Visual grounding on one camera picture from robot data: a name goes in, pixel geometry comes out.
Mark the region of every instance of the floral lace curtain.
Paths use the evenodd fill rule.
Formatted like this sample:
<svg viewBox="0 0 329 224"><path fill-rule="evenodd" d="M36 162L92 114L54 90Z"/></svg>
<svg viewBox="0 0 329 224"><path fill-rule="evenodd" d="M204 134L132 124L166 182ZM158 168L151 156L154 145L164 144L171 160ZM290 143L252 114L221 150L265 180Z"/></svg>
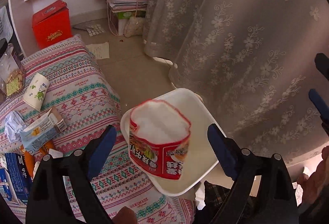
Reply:
<svg viewBox="0 0 329 224"><path fill-rule="evenodd" d="M240 147L288 165L328 144L315 88L329 82L315 68L329 56L326 0L149 0L144 39L151 57L171 60L176 87L199 94Z"/></svg>

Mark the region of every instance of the plastic bag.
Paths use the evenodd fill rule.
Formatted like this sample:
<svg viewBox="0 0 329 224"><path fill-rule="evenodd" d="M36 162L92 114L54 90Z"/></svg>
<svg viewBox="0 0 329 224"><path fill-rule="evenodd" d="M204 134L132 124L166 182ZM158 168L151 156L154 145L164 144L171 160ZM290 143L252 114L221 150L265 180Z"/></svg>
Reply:
<svg viewBox="0 0 329 224"><path fill-rule="evenodd" d="M145 172L169 180L181 176L190 121L164 100L149 100L130 114L130 157Z"/></svg>
<svg viewBox="0 0 329 224"><path fill-rule="evenodd" d="M132 35L142 35L144 22L145 18L130 17L123 30L124 36L128 38Z"/></svg>

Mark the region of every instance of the tiled floor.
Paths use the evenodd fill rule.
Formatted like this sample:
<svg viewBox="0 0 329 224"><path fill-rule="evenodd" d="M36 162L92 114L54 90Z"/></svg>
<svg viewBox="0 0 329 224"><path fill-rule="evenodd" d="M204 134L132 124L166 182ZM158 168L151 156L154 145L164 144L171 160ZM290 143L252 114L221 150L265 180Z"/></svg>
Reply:
<svg viewBox="0 0 329 224"><path fill-rule="evenodd" d="M175 89L168 78L169 64L145 55L141 36L116 37L110 32L107 19L97 23L106 33L93 37L79 29L72 29L72 33L80 34L86 45L109 43L110 58L98 60L98 64L108 83L120 96L122 114L147 99Z"/></svg>

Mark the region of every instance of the torn paper cup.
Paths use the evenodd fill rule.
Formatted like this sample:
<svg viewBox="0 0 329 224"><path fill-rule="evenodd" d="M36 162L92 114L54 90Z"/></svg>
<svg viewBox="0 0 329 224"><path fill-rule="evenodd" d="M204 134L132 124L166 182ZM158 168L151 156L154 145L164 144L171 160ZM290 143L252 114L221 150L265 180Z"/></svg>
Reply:
<svg viewBox="0 0 329 224"><path fill-rule="evenodd" d="M40 111L48 87L48 79L45 78L42 74L36 73L23 95L23 101L36 110Z"/></svg>
<svg viewBox="0 0 329 224"><path fill-rule="evenodd" d="M188 152L190 121L164 100L149 100L130 114L130 157L154 176L178 180Z"/></svg>

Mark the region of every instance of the bed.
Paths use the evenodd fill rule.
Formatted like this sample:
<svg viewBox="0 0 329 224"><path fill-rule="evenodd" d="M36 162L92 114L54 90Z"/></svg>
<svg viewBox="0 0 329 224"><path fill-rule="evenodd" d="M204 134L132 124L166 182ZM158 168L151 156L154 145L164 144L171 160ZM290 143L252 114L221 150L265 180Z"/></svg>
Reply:
<svg viewBox="0 0 329 224"><path fill-rule="evenodd" d="M116 144L101 174L91 182L109 216L112 218L126 206L134 210L139 223L193 222L193 201L162 195L147 175L131 163L128 145L120 131L120 98L106 82L95 58L88 52L79 35L47 47L24 59L22 63L27 71L25 87L37 72L48 78L50 87L41 108L42 112L34 110L22 101L25 90L7 99L0 106L0 153L20 153L20 141L9 144L4 134L3 120L12 110L19 111L24 121L30 124L43 112L55 106L68 126L53 139L56 149L65 156L77 148L84 148L111 124L117 130ZM41 154L37 153L35 157L40 160ZM76 218L83 220L69 180L66 188ZM24 223L26 206L12 202L8 204Z"/></svg>

